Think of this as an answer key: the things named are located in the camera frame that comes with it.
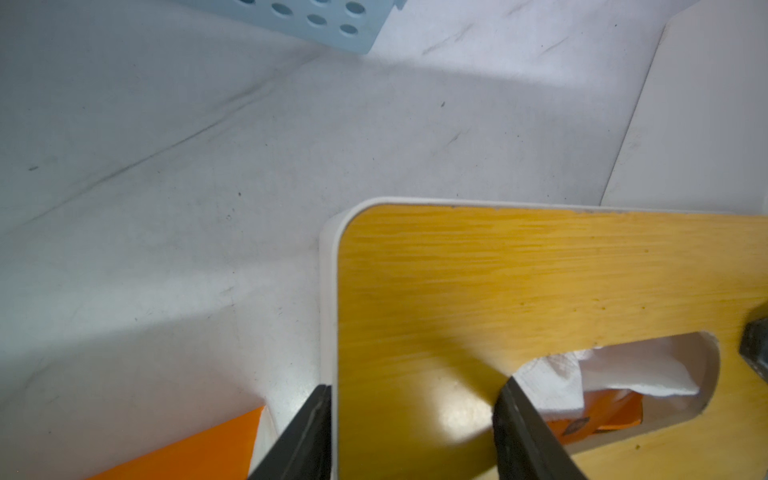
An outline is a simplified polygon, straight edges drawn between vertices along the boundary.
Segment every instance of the hole in tray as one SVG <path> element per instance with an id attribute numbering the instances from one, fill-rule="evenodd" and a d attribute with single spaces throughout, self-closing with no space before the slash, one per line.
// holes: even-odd
<path id="1" fill-rule="evenodd" d="M 350 25 L 350 24 L 345 23 L 344 25 L 339 27 L 339 29 L 341 30 L 341 32 L 344 35 L 346 35 L 348 37 L 353 37 L 353 36 L 357 35 L 357 28 L 355 28 L 354 25 Z"/>
<path id="2" fill-rule="evenodd" d="M 581 370 L 578 380 L 584 388 L 583 410 L 568 414 L 539 410 L 571 455 L 691 420 L 709 403 L 720 373 L 717 339 L 705 332 L 622 343 L 573 354 L 578 362 L 571 360 L 577 362 L 576 368 Z M 528 369 L 531 378 L 536 376 L 536 382 L 542 382 L 545 380 L 543 376 L 548 377 L 551 371 L 559 372 L 565 365 L 572 365 L 573 362 L 568 361 L 570 355 L 543 357 L 546 359 L 543 364 L 543 359 L 533 360 L 520 368 L 515 378 Z M 563 372 L 560 375 L 558 378 L 566 379 Z M 648 388 L 639 384 L 649 382 L 648 385 L 653 385 L 651 380 L 655 377 L 673 379 L 675 376 L 678 384 L 668 385 L 667 392 L 673 392 L 675 388 L 690 389 L 695 384 L 697 393 L 652 396 L 628 388 L 633 382 L 638 384 L 638 389 Z M 518 383 L 522 385 L 524 382 L 518 380 Z M 627 385 L 612 389 L 604 386 L 608 384 Z M 546 394 L 539 388 L 535 391 Z M 696 392 L 696 389 L 690 389 L 690 392 Z M 533 401 L 536 395 L 531 396 L 532 393 L 526 392 L 536 405 Z"/>
<path id="3" fill-rule="evenodd" d="M 274 12 L 278 17 L 282 18 L 288 18 L 293 15 L 293 10 L 288 8 L 288 5 L 284 5 L 282 3 L 273 3 L 272 12 Z"/>
<path id="4" fill-rule="evenodd" d="M 306 20 L 312 25 L 313 27 L 324 27 L 328 24 L 328 21 L 321 17 L 320 15 L 307 15 Z"/>
<path id="5" fill-rule="evenodd" d="M 346 10 L 348 13 L 356 17 L 359 17 L 360 15 L 366 12 L 366 8 L 363 7 L 361 4 L 359 4 L 358 2 L 347 2 Z"/>

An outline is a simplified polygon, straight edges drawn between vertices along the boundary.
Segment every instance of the white surface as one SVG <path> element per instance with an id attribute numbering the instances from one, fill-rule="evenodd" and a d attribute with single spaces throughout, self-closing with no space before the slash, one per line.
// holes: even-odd
<path id="1" fill-rule="evenodd" d="M 360 58 L 171 3 L 0 3 L 0 477 L 83 478 L 264 401 L 282 430 L 319 380 L 325 221 L 597 204 L 689 4 L 414 0 Z"/>
<path id="2" fill-rule="evenodd" d="M 629 389 L 655 397 L 696 395 L 699 386 L 673 352 L 670 337 L 592 349 L 579 363 L 584 391 Z"/>
<path id="3" fill-rule="evenodd" d="M 768 214 L 767 45 L 764 0 L 674 17 L 602 204 Z"/>

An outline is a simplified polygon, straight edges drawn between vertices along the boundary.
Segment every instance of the orange object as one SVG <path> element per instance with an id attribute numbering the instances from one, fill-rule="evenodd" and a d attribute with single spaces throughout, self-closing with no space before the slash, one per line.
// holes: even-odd
<path id="1" fill-rule="evenodd" d="M 245 480 L 266 407 L 107 470 L 90 480 Z"/>
<path id="2" fill-rule="evenodd" d="M 643 422 L 643 396 L 632 392 L 633 395 L 621 410 L 610 420 L 598 427 L 597 432 L 610 432 L 635 427 Z"/>
<path id="3" fill-rule="evenodd" d="M 584 394 L 584 416 L 547 422 L 562 445 L 586 439 L 598 431 L 626 429 L 643 420 L 643 396 L 630 390 L 601 390 Z"/>

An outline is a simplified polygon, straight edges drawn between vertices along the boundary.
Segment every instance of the white floor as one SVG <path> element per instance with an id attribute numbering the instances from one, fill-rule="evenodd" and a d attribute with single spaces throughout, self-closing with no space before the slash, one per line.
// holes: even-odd
<path id="1" fill-rule="evenodd" d="M 166 2 L 0 4 L 0 477 L 93 475 L 319 378 L 368 197 L 597 205 L 692 0 L 411 0 L 347 55 Z"/>

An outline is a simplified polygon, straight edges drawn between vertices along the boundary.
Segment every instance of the gray scuff mark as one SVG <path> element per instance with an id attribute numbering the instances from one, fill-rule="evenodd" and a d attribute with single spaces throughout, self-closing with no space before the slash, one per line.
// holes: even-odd
<path id="1" fill-rule="evenodd" d="M 539 54 L 539 57 L 541 57 L 542 55 L 546 55 L 550 51 L 555 50 L 560 45 L 563 45 L 565 43 L 565 41 L 568 40 L 570 37 L 571 36 L 569 35 L 569 36 L 563 38 L 562 40 L 560 40 L 559 42 L 557 42 L 557 43 L 555 43 L 553 45 L 550 45 L 546 50 L 544 50 L 541 54 Z"/>
<path id="2" fill-rule="evenodd" d="M 506 13 L 504 16 L 505 16 L 505 17 L 511 17 L 511 16 L 513 16 L 515 13 L 517 13 L 517 12 L 521 11 L 523 8 L 525 8 L 525 7 L 529 6 L 531 3 L 533 3 L 533 0 L 528 0 L 527 2 L 522 2 L 520 5 L 517 5 L 517 6 L 516 6 L 516 7 L 514 7 L 512 10 L 510 10 L 509 12 L 507 12 L 507 13 Z"/>
<path id="3" fill-rule="evenodd" d="M 277 80 L 280 80 L 281 78 L 288 77 L 293 72 L 295 72 L 295 71 L 299 70 L 300 68 L 302 68 L 304 65 L 312 63 L 313 61 L 315 61 L 318 58 L 320 58 L 320 56 L 322 56 L 323 53 L 325 53 L 326 50 L 327 50 L 326 48 L 314 49 L 308 55 L 302 56 L 299 59 L 299 61 L 297 61 L 297 62 L 295 62 L 295 63 L 293 63 L 291 65 L 287 65 L 284 68 L 276 69 L 275 72 L 272 73 L 269 77 L 264 78 L 263 80 L 256 81 L 251 86 L 246 88 L 245 90 L 243 90 L 243 91 L 241 91 L 239 93 L 236 93 L 234 95 L 231 95 L 228 98 L 225 98 L 219 104 L 219 108 L 223 107 L 223 106 L 226 106 L 226 105 L 229 105 L 229 104 L 232 104 L 232 103 L 236 103 L 236 102 L 238 102 L 238 101 L 240 101 L 240 100 L 242 100 L 244 98 L 248 98 L 248 97 L 252 96 L 253 94 L 263 90 L 265 87 L 269 87 L 272 84 L 275 84 L 275 82 Z M 254 101 L 257 101 L 260 98 L 261 97 L 251 99 L 248 102 L 248 104 L 253 103 Z"/>
<path id="4" fill-rule="evenodd" d="M 670 32 L 670 25 L 672 25 L 672 21 L 673 20 L 674 20 L 674 18 L 671 18 L 670 21 L 668 21 L 667 24 L 664 26 L 664 28 L 662 28 L 661 36 L 659 37 L 659 43 L 658 43 L 658 45 L 656 45 L 656 48 L 659 48 L 661 46 L 661 44 L 664 43 L 664 40 L 667 39 L 667 35 Z"/>
<path id="5" fill-rule="evenodd" d="M 435 50 L 445 47 L 448 43 L 450 43 L 451 40 L 453 40 L 453 43 L 459 43 L 464 38 L 464 35 L 467 35 L 467 32 L 472 30 L 474 27 L 475 27 L 474 23 L 465 25 L 464 28 L 462 28 L 460 31 L 456 32 L 455 34 L 447 38 L 443 38 L 441 41 L 435 43 L 431 47 L 425 48 L 424 51 L 422 52 L 422 56 L 429 55 Z"/>
<path id="6" fill-rule="evenodd" d="M 35 383 L 35 381 L 39 380 L 43 375 L 45 375 L 45 373 L 47 373 L 54 364 L 55 362 L 51 362 L 51 363 L 48 363 L 47 365 L 43 365 L 42 367 L 36 368 L 35 371 L 32 372 L 32 374 L 27 377 L 27 379 L 24 381 L 22 386 L 20 386 L 16 390 L 13 390 L 2 400 L 2 402 L 0 402 L 0 410 L 5 410 L 5 407 L 9 406 L 14 401 L 14 399 L 16 399 L 19 396 L 23 396 L 27 392 L 27 390 L 29 390 L 32 384 Z"/>
<path id="7" fill-rule="evenodd" d="M 69 326 L 74 322 L 75 317 L 78 316 L 78 313 L 80 313 L 80 309 L 83 308 L 83 305 L 85 305 L 85 302 L 80 302 L 80 305 L 78 305 L 78 308 L 74 309 L 74 312 L 69 316 L 69 319 L 64 324 L 64 327 L 62 330 L 66 330 L 69 328 Z"/>
<path id="8" fill-rule="evenodd" d="M 631 141 L 631 142 L 627 143 L 627 150 L 629 150 L 629 151 L 635 151 L 638 148 L 640 148 L 640 142 Z"/>
<path id="9" fill-rule="evenodd" d="M 452 144 L 453 142 L 457 141 L 458 138 L 462 136 L 462 133 L 464 133 L 464 132 L 460 131 L 456 135 L 454 135 L 453 138 L 447 144 L 445 144 L 445 146 L 448 147 L 450 144 Z"/>
<path id="10" fill-rule="evenodd" d="M 223 104 L 231 104 L 231 103 L 237 102 L 238 100 L 240 100 L 242 98 L 247 98 L 248 96 L 251 96 L 251 95 L 257 93 L 258 91 L 261 91 L 262 89 L 264 89 L 269 84 L 273 84 L 279 78 L 285 78 L 286 76 L 291 75 L 293 72 L 297 71 L 298 69 L 300 69 L 304 65 L 310 63 L 311 61 L 316 60 L 323 52 L 324 52 L 324 50 L 323 51 L 315 50 L 311 55 L 305 56 L 302 59 L 302 61 L 298 62 L 293 67 L 287 68 L 287 69 L 283 69 L 281 71 L 278 71 L 276 74 L 270 76 L 268 79 L 266 79 L 264 81 L 261 81 L 261 82 L 258 82 L 256 84 L 252 85 L 251 87 L 249 87 L 247 90 L 245 90 L 243 92 L 240 92 L 239 94 L 236 94 L 236 95 L 228 98 Z M 30 223 L 33 223 L 33 222 L 35 222 L 35 221 L 45 217 L 46 215 L 50 214 L 51 212 L 53 212 L 53 211 L 63 207 L 64 205 L 69 204 L 70 202 L 72 202 L 74 200 L 77 200 L 79 197 L 87 194 L 88 192 L 92 191 L 93 189 L 95 189 L 99 185 L 102 185 L 102 184 L 112 180 L 113 178 L 116 178 L 116 177 L 124 174 L 125 172 L 127 172 L 129 170 L 132 170 L 133 168 L 138 167 L 139 165 L 141 165 L 141 164 L 143 164 L 143 163 L 145 163 L 145 162 L 147 162 L 149 160 L 154 159 L 155 157 L 158 157 L 158 156 L 160 156 L 160 155 L 162 155 L 162 154 L 164 154 L 164 153 L 166 153 L 166 152 L 168 152 L 170 150 L 173 150 L 176 147 L 179 147 L 180 145 L 182 145 L 182 144 L 184 144 L 184 143 L 186 143 L 188 141 L 191 141 L 191 140 L 195 139 L 196 137 L 201 136 L 202 134 L 205 134 L 206 132 L 208 132 L 208 131 L 218 127 L 220 124 L 225 122 L 225 120 L 227 120 L 228 118 L 232 117 L 237 112 L 239 112 L 239 111 L 243 110 L 244 108 L 252 105 L 253 103 L 261 100 L 264 97 L 266 97 L 266 95 L 261 95 L 261 96 L 257 96 L 256 98 L 251 98 L 249 101 L 245 102 L 244 104 L 242 104 L 242 105 L 232 109 L 231 111 L 226 112 L 221 117 L 219 117 L 217 120 L 215 120 L 212 124 L 209 124 L 206 127 L 203 127 L 200 130 L 198 130 L 198 131 L 195 131 L 194 133 L 188 135 L 187 137 L 182 138 L 178 142 L 176 142 L 176 143 L 174 143 L 172 145 L 169 145 L 167 147 L 163 147 L 160 150 L 158 150 L 158 151 L 156 151 L 156 152 L 154 152 L 154 153 L 152 153 L 152 154 L 150 154 L 150 155 L 148 155 L 148 156 L 146 156 L 144 158 L 141 158 L 141 159 L 139 159 L 139 160 L 137 160 L 137 161 L 135 161 L 135 162 L 133 162 L 133 163 L 131 163 L 129 165 L 126 165 L 125 167 L 122 167 L 122 168 L 120 168 L 120 169 L 118 169 L 118 170 L 116 170 L 116 171 L 114 171 L 114 172 L 112 172 L 112 173 L 102 177 L 102 178 L 99 178 L 98 180 L 96 180 L 92 184 L 89 184 L 88 186 L 86 186 L 86 187 L 80 189 L 79 191 L 73 193 L 72 195 L 70 195 L 69 197 L 65 198 L 64 200 L 62 200 L 58 204 L 54 205 L 53 207 L 48 208 L 44 212 L 42 212 L 42 213 L 40 213 L 38 215 L 35 215 L 30 220 L 25 221 L 24 223 L 18 225 L 17 227 L 14 227 L 7 234 L 11 234 L 14 231 L 16 231 L 17 229 L 23 228 L 23 227 L 29 225 Z M 223 133 L 223 131 L 219 132 L 216 135 L 216 137 L 220 136 L 222 133 Z"/>

